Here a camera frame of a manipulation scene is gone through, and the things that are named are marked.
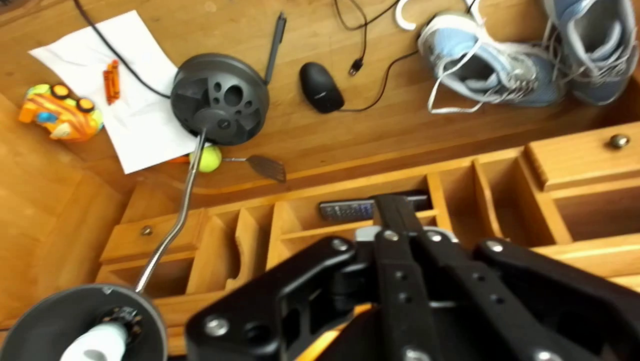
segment white paper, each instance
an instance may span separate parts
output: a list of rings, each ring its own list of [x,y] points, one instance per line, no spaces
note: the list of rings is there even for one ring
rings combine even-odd
[[[152,89],[170,94],[176,66],[165,59],[136,10],[97,25],[103,39]],[[105,105],[101,72],[116,59],[91,29],[30,53],[75,94],[91,98],[126,174],[192,152],[196,139],[174,118],[168,98],[143,89],[120,64],[120,101]]]

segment computer mouse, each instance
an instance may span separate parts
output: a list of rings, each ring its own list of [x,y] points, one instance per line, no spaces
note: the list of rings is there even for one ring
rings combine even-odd
[[[341,92],[332,74],[317,63],[306,63],[300,68],[300,84],[306,101],[317,112],[334,112],[344,106]]]

